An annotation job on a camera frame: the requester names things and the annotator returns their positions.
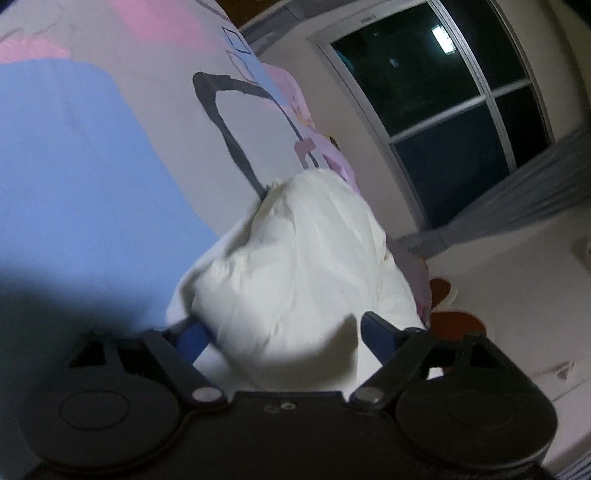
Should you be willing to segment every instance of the crumpled white garment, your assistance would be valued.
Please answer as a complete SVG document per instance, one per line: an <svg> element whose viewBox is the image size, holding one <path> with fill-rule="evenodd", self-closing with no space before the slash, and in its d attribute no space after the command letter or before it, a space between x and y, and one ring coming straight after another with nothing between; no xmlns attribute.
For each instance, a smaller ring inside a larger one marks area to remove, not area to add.
<svg viewBox="0 0 591 480"><path fill-rule="evenodd" d="M368 310L423 327L369 206L328 170L276 184L246 245L196 275L193 291L217 346L266 390L351 393L381 366L359 333Z"/></svg>

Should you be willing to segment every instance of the silver rivet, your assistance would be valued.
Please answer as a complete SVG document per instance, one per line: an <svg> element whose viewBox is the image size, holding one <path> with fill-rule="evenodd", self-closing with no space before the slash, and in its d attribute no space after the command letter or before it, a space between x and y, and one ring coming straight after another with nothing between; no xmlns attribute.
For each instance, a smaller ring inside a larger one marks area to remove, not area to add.
<svg viewBox="0 0 591 480"><path fill-rule="evenodd" d="M279 405L265 405L263 407L263 410L265 410L267 413L279 413L280 412L280 408Z"/></svg>
<svg viewBox="0 0 591 480"><path fill-rule="evenodd" d="M377 403L384 397L384 392L375 387L363 387L356 390L353 395L364 403Z"/></svg>
<svg viewBox="0 0 591 480"><path fill-rule="evenodd" d="M296 404L290 401L283 402L281 404L282 410L295 410L297 408Z"/></svg>
<svg viewBox="0 0 591 480"><path fill-rule="evenodd" d="M195 390L192 397L201 403L213 403L222 398L223 393L215 387L201 387Z"/></svg>

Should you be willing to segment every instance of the brown wooden surface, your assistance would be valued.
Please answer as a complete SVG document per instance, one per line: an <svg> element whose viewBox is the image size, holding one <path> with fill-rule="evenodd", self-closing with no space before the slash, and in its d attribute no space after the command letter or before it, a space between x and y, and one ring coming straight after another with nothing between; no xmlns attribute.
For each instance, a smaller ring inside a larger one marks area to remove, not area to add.
<svg viewBox="0 0 591 480"><path fill-rule="evenodd" d="M278 0L217 0L217 2L226 11L230 20L237 27L241 27Z"/></svg>

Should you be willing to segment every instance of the white fabric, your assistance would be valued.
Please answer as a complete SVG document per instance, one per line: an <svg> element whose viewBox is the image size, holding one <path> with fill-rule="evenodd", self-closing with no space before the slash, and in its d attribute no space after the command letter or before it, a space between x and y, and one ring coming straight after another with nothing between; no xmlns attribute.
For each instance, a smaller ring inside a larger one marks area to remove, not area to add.
<svg viewBox="0 0 591 480"><path fill-rule="evenodd" d="M348 395L380 367L359 336L367 310L423 326L370 208L331 171L274 186L248 243L193 277L193 313L266 390Z"/></svg>

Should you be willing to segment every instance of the window pane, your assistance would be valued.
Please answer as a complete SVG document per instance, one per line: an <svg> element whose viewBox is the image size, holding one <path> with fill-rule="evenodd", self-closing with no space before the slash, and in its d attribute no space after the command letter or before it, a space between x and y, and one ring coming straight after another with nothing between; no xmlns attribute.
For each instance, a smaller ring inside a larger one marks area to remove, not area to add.
<svg viewBox="0 0 591 480"><path fill-rule="evenodd" d="M550 145L531 86L496 99L518 167Z"/></svg>
<svg viewBox="0 0 591 480"><path fill-rule="evenodd" d="M445 225L509 174L486 105L395 145L433 228Z"/></svg>
<svg viewBox="0 0 591 480"><path fill-rule="evenodd" d="M426 5L332 44L389 135L479 95L461 55Z"/></svg>
<svg viewBox="0 0 591 480"><path fill-rule="evenodd" d="M488 0L441 0L470 45L491 89L527 78Z"/></svg>

